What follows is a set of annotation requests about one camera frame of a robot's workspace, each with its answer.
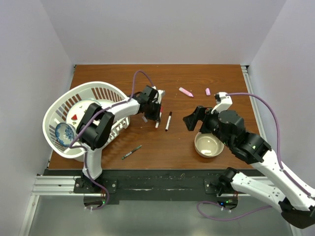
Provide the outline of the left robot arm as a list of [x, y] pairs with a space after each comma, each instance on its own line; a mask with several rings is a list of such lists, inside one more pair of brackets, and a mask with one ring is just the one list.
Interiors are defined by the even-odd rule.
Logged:
[[148, 120], [160, 122], [160, 110], [164, 90], [146, 86], [143, 91], [116, 102], [107, 108], [93, 103], [89, 105], [79, 125], [77, 136], [72, 142], [80, 141], [84, 149], [83, 174], [87, 177], [85, 188], [91, 193], [98, 192], [102, 187], [99, 179], [102, 174], [101, 152], [108, 141], [112, 126], [117, 121], [129, 116], [143, 114]]

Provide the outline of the white marker black tip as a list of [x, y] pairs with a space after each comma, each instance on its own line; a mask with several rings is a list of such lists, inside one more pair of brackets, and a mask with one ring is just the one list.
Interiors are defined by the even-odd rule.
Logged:
[[167, 123], [166, 123], [166, 126], [165, 126], [165, 131], [168, 131], [168, 130], [169, 130], [171, 118], [172, 118], [172, 111], [169, 112], [168, 119], [167, 119]]

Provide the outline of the pink highlighter cap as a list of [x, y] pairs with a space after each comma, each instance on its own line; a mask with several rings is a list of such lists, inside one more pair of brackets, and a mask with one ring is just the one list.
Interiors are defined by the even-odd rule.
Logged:
[[205, 89], [205, 93], [206, 93], [207, 96], [210, 96], [210, 95], [211, 95], [210, 89], [209, 89], [209, 88], [206, 88], [206, 89]]

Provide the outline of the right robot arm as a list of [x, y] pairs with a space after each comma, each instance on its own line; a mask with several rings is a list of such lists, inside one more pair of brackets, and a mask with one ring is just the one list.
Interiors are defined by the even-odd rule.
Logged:
[[202, 121], [202, 134], [213, 134], [235, 157], [273, 183], [273, 186], [263, 184], [234, 168], [227, 168], [219, 178], [222, 192], [235, 190], [249, 194], [276, 209], [283, 219], [299, 229], [314, 225], [314, 190], [301, 179], [293, 181], [288, 177], [290, 171], [281, 169], [285, 165], [277, 159], [276, 152], [260, 135], [246, 130], [244, 119], [236, 111], [219, 113], [212, 108], [197, 106], [191, 115], [183, 118], [188, 131], [193, 131], [199, 120]]

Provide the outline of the pink highlighter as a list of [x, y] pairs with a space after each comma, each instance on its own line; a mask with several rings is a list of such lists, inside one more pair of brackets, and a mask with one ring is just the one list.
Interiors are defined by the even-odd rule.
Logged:
[[179, 91], [180, 91], [181, 93], [185, 94], [185, 95], [188, 96], [188, 97], [194, 97], [193, 94], [192, 94], [190, 91], [188, 91], [188, 90], [186, 90], [186, 89], [184, 89], [184, 88], [182, 88], [182, 87], [179, 88]]

